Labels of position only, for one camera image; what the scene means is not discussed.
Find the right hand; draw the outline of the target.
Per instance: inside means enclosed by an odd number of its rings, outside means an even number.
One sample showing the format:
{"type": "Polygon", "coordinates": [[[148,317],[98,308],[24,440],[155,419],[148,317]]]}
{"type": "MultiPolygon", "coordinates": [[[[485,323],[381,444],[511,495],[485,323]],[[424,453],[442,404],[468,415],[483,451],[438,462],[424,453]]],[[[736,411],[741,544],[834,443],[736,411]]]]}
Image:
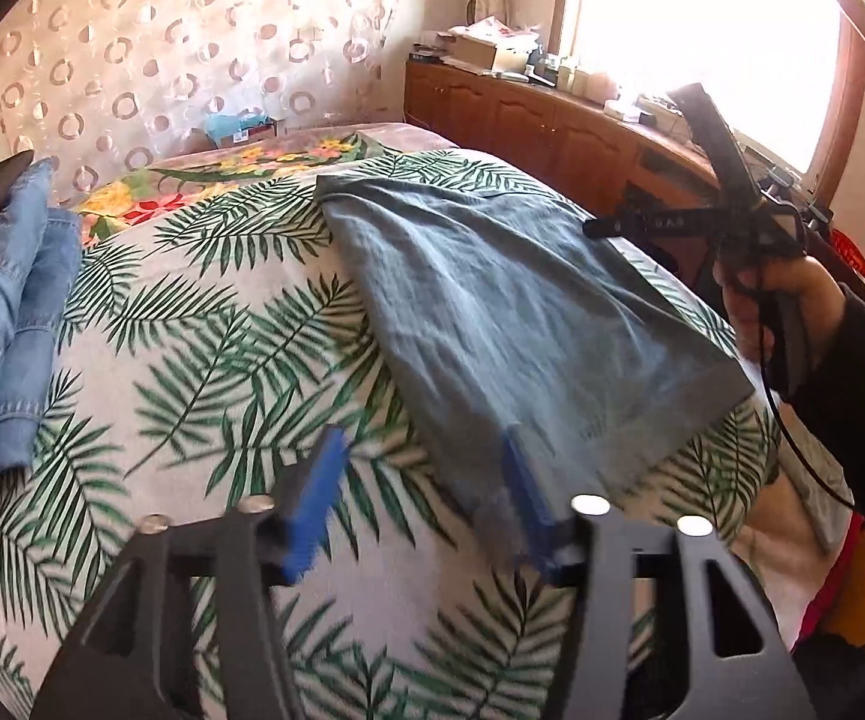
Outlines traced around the right hand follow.
{"type": "Polygon", "coordinates": [[[766,369],[764,380],[795,394],[833,341],[846,296],[813,257],[764,260],[738,270],[719,260],[714,278],[740,355],[766,369]]]}

